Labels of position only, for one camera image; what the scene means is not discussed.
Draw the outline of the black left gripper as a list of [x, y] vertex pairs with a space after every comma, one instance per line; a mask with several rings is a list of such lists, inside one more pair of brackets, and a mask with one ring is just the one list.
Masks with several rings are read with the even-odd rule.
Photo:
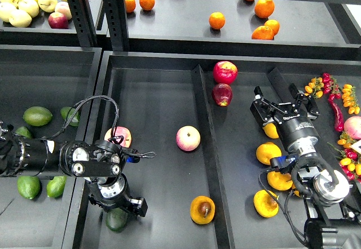
[[90, 203], [98, 205], [105, 212], [120, 208], [128, 214], [135, 216], [145, 217], [147, 213], [147, 202], [141, 198], [131, 198], [127, 195], [126, 191], [119, 190], [105, 190], [92, 188], [89, 194]]

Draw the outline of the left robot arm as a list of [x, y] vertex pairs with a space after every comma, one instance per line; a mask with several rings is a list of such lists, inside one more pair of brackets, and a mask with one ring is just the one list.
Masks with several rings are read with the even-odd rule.
[[12, 125], [1, 123], [1, 176], [82, 177], [90, 189], [92, 204], [106, 212], [121, 208], [143, 217], [148, 208], [146, 200], [130, 195], [122, 170], [126, 162], [138, 163], [156, 154], [121, 146], [124, 138], [115, 134], [116, 125], [113, 121], [108, 140], [88, 144], [80, 140], [59, 143], [53, 136], [29, 139], [14, 133]]

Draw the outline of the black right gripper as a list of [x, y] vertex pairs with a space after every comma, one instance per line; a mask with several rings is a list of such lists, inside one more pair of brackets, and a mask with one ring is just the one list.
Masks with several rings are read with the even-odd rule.
[[307, 116], [276, 114], [282, 113], [282, 109], [265, 99], [259, 86], [254, 88], [255, 97], [250, 111], [260, 127], [274, 122], [275, 116], [276, 129], [285, 150], [315, 150], [319, 135], [310, 119], [317, 119], [320, 114], [316, 101], [312, 95], [301, 92], [294, 83], [289, 85], [289, 92], [295, 99], [293, 109]]

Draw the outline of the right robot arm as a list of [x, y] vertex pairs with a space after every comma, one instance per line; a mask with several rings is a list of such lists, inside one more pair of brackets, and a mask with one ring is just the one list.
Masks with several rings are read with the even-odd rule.
[[294, 84], [293, 102], [276, 104], [255, 87], [250, 111], [260, 126], [276, 126], [285, 156], [273, 156], [272, 171], [290, 174], [303, 198], [307, 219], [300, 232], [281, 210], [293, 234], [307, 248], [360, 248], [360, 186], [335, 170], [315, 149], [319, 135], [312, 119], [319, 114], [312, 96], [300, 93]]

